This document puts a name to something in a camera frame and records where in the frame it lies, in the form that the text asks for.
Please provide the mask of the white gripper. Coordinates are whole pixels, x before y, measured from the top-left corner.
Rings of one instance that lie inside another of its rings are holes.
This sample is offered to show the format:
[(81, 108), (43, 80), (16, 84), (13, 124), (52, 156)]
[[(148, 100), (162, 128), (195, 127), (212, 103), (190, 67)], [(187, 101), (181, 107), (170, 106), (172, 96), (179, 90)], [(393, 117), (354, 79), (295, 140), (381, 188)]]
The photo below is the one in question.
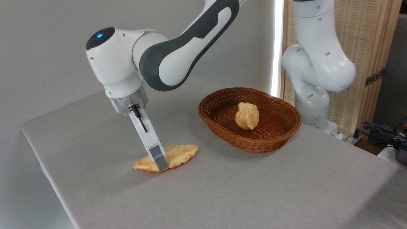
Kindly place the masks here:
[(166, 171), (169, 166), (165, 159), (165, 152), (163, 147), (159, 144), (159, 138), (155, 132), (151, 120), (143, 108), (136, 110), (132, 108), (132, 113), (129, 115), (133, 125), (141, 138), (146, 149), (149, 149), (151, 160), (155, 162), (160, 172)]

